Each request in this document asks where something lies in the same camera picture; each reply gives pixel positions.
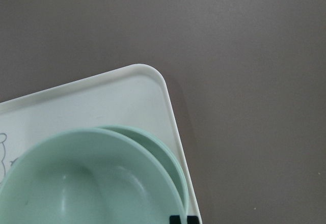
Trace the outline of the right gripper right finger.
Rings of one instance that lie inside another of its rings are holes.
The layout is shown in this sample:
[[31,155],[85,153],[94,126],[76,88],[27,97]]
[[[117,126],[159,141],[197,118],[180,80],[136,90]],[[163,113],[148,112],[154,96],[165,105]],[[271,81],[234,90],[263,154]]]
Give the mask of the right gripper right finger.
[[187,224],[198,224],[198,217],[197,216],[187,216]]

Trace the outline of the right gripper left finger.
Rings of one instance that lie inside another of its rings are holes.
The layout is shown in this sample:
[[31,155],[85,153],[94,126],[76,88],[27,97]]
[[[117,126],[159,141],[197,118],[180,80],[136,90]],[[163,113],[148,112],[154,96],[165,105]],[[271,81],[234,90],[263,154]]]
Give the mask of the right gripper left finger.
[[170,216],[169,217],[169,224],[181,224],[180,216]]

